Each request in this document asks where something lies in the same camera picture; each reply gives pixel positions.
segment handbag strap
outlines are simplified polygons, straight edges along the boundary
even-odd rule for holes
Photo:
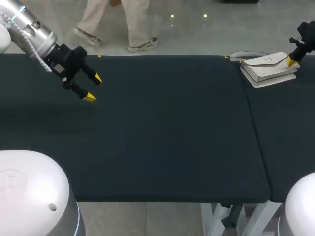
[[[230,61],[239,61],[242,62],[244,59],[242,57],[248,57],[248,56],[265,56],[269,55],[269,53],[263,53],[263,52],[248,52],[248,51],[237,51],[230,55]]]

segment handbag flap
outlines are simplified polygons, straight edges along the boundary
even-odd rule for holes
[[[286,53],[278,52],[278,53],[273,53],[273,54],[269,54],[269,55],[258,57],[258,58],[244,60],[243,63],[249,66],[275,65],[286,58],[287,58]]]

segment robotic arm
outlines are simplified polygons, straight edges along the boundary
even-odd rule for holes
[[[18,0],[0,0],[0,53],[7,49],[10,41],[35,57],[47,72],[54,72],[62,78],[66,90],[72,90],[83,100],[96,100],[74,81],[82,69],[94,83],[102,83],[100,76],[85,63],[87,51],[81,46],[74,50],[65,44],[59,46],[57,36]]]
[[[301,35],[301,40],[290,38],[290,43],[295,43],[297,48],[289,54],[288,66],[300,63],[306,53],[315,50],[315,21],[302,22],[297,31]]]

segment beige pants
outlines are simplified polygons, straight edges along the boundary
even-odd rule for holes
[[[78,27],[95,35],[109,0],[88,0]],[[122,0],[129,30],[129,45],[138,47],[150,41],[146,29],[146,15],[150,0]]]

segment white handbag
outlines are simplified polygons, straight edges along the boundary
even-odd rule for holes
[[[249,60],[240,58],[244,56],[261,57]],[[268,55],[260,52],[239,51],[230,55],[230,61],[240,61],[244,76],[255,88],[260,88],[296,78],[294,73],[300,65],[295,64],[289,67],[287,57],[288,55],[284,52]]]

